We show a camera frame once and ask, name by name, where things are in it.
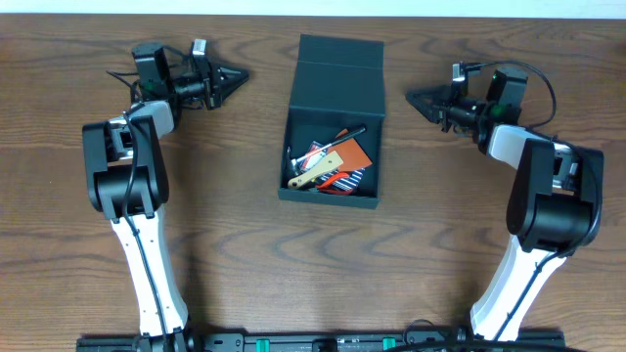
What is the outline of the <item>hammer with black grip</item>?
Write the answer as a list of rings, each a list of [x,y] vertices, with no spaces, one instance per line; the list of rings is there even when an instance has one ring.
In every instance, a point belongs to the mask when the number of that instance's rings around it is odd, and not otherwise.
[[[289,159],[289,162],[287,163],[287,171],[288,174],[290,176],[297,176],[300,174],[299,168],[298,168],[298,164],[300,162],[302,162],[303,160],[315,155],[315,154],[319,154],[321,152],[326,152],[330,147],[335,147],[341,143],[344,143],[350,139],[354,139],[355,137],[365,133],[367,131],[367,127],[365,125],[361,125],[360,127],[353,129],[351,131],[348,131],[344,134],[341,134],[340,136],[336,137],[333,141],[327,143],[326,145],[323,145],[321,148],[316,149],[316,150],[311,150],[309,152],[307,152],[306,154],[300,156],[300,157],[295,157],[295,158],[291,158],[291,148],[287,149],[287,158]]]

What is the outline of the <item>orange scraper wooden handle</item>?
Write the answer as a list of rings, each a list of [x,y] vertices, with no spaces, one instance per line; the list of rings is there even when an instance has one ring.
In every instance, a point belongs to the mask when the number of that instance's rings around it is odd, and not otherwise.
[[[331,177],[319,186],[330,186],[335,176],[350,176],[353,172],[370,167],[373,162],[356,138],[367,131],[365,126],[353,130],[342,130],[331,142],[322,146],[314,146],[302,156],[290,158],[287,152],[288,171],[292,177],[288,180],[288,188],[301,189],[314,183],[322,176]]]

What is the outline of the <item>blue precision screwdriver set case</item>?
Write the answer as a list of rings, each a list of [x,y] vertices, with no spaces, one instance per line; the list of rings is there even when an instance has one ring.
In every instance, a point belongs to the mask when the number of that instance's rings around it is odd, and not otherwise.
[[[324,152],[311,155],[298,165],[298,170],[308,171],[327,153],[338,152],[344,160],[339,169],[323,174],[314,180],[315,188],[328,194],[351,194],[359,186],[366,168],[373,163],[354,138],[337,146],[329,147]]]

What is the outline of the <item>dark green box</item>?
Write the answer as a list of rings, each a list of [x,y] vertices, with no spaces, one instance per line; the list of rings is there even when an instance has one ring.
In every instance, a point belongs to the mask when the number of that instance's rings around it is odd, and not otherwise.
[[[280,173],[279,198],[374,209],[380,202],[380,144],[385,119],[381,41],[302,34],[291,88]],[[313,142],[327,144],[342,130],[360,127],[355,140],[373,162],[349,196],[290,190],[291,160]]]

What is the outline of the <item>red handled pliers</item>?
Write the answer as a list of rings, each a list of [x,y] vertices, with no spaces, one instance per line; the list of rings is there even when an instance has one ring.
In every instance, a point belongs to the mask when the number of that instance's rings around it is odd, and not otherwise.
[[[325,194],[347,196],[358,188],[359,183],[360,176],[356,172],[332,172],[317,178],[314,189]]]

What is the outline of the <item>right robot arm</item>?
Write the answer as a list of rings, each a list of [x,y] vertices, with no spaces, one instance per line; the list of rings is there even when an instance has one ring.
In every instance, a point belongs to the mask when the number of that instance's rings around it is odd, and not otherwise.
[[[470,77],[483,63],[452,66],[448,85],[409,91],[407,102],[426,120],[469,136],[486,156],[515,171],[507,205],[508,246],[488,289],[469,312],[475,336],[513,342],[548,278],[599,232],[604,154],[539,133],[519,122],[535,66],[497,61],[484,99],[469,96]]]

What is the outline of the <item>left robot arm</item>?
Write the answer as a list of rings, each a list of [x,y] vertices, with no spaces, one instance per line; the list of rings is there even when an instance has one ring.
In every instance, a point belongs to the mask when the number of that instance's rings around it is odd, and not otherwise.
[[[110,221],[128,264],[139,308],[139,335],[131,351],[195,351],[188,307],[174,279],[165,236],[169,184],[160,147],[185,110],[215,110],[249,79],[225,66],[195,40],[177,65],[172,47],[146,42],[132,48],[133,72],[112,77],[129,89],[120,116],[82,128],[87,194]]]

